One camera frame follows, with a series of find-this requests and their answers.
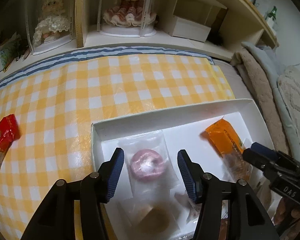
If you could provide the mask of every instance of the wrapped pink donut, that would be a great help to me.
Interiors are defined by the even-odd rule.
[[[160,177],[166,170],[166,162],[154,150],[137,151],[130,161],[130,169],[137,180],[152,181]]]

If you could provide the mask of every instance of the blue striped border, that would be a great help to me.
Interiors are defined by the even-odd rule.
[[[69,62],[79,62],[106,56],[123,56],[133,54],[170,54],[180,56],[204,57],[210,64],[214,65],[211,57],[203,53],[193,52],[189,50],[167,49],[162,47],[147,47],[147,46],[118,46],[113,48],[98,48],[98,49],[79,49],[70,53],[61,54],[48,59],[44,59],[37,63],[24,67],[0,81],[0,88],[9,85],[17,80],[21,80],[36,72],[44,71],[50,68],[64,65]]]

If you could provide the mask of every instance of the checkered tablecloth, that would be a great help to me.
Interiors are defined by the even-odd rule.
[[[92,171],[92,122],[226,99],[234,95],[211,58],[162,48],[80,50],[9,76],[0,82],[0,120],[15,114],[22,136],[0,170],[0,231],[20,239],[57,179]]]

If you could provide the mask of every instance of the orange snack package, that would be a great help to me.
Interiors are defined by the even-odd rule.
[[[249,180],[252,166],[242,158],[245,149],[232,125],[220,119],[206,129],[209,141],[217,148],[224,165],[234,180]]]

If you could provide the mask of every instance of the red wrapper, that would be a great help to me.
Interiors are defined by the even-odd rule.
[[[20,138],[19,127],[14,114],[0,121],[0,168],[11,143]]]

